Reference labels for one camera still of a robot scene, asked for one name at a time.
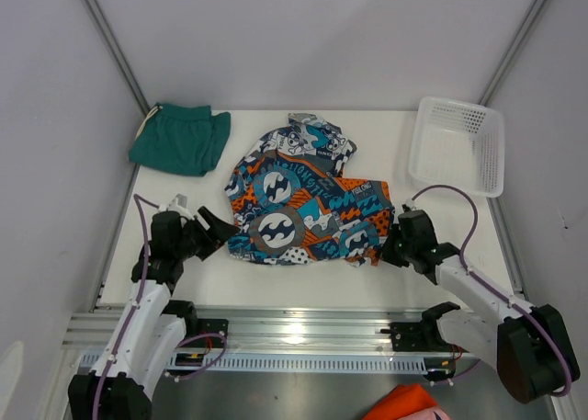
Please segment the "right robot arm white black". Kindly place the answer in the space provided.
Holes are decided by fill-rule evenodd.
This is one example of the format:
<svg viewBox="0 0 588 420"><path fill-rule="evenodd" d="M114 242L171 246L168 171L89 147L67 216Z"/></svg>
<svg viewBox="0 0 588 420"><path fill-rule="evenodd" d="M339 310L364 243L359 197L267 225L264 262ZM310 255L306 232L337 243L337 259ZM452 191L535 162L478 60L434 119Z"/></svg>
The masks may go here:
<svg viewBox="0 0 588 420"><path fill-rule="evenodd" d="M567 395L581 376L560 312L509 294L472 266L463 250L438 242L424 210L405 209L392 224L381 258L410 267L459 298L421 315L421 333L431 350L459 346L492 367L520 403Z"/></svg>

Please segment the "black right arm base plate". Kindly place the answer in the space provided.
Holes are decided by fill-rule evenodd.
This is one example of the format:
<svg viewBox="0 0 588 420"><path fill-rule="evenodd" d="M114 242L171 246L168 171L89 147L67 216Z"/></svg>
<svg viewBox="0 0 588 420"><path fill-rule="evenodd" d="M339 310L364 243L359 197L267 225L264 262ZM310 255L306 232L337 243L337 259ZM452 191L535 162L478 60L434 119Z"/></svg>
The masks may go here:
<svg viewBox="0 0 588 420"><path fill-rule="evenodd" d="M388 328L380 329L382 335L390 338L396 352L451 353L457 348L446 342L437 327L425 321L393 322Z"/></svg>

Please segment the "teal green shorts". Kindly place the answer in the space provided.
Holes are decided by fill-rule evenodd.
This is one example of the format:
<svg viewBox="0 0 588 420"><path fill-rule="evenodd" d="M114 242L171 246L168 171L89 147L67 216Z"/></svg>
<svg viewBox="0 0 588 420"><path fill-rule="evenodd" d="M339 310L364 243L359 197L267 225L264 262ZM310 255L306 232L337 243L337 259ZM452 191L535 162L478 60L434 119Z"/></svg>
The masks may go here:
<svg viewBox="0 0 588 420"><path fill-rule="evenodd" d="M128 159L136 165L178 176L204 176L214 170L231 133L228 112L211 107L155 104L142 121Z"/></svg>

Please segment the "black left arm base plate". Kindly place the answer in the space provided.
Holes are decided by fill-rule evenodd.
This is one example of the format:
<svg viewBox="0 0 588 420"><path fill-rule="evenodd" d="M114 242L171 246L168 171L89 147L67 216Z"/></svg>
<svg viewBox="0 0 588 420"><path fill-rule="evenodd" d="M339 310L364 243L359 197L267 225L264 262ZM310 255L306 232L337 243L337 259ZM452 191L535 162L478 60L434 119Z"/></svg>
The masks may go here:
<svg viewBox="0 0 588 420"><path fill-rule="evenodd" d="M202 338L185 344L185 347L214 349L222 348L223 341L211 334L226 336L229 333L229 321L227 319L197 319L187 326L186 338L202 335Z"/></svg>

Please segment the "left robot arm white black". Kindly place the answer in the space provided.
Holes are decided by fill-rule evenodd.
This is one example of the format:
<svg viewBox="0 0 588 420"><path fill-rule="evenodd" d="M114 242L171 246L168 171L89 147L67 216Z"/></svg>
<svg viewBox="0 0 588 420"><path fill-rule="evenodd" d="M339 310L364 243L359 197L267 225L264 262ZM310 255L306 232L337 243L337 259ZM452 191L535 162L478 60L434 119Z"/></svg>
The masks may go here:
<svg viewBox="0 0 588 420"><path fill-rule="evenodd" d="M159 208L140 217L142 247L131 272L130 297L108 343L86 374L76 374L68 387L74 419L149 419L153 393L179 346L225 335L199 331L191 301L172 294L185 262L217 252L237 227L201 207L190 214L180 205Z"/></svg>

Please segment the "patterned blue orange shorts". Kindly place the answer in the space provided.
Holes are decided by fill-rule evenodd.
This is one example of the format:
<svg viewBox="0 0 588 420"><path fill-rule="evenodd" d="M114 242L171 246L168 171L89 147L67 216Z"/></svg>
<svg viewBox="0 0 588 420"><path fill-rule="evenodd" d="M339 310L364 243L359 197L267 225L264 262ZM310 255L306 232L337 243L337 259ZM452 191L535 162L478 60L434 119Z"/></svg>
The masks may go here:
<svg viewBox="0 0 588 420"><path fill-rule="evenodd" d="M385 181L348 178L356 144L313 114L291 113L263 135L225 187L239 231L231 257L302 266L343 259L375 266L394 218Z"/></svg>

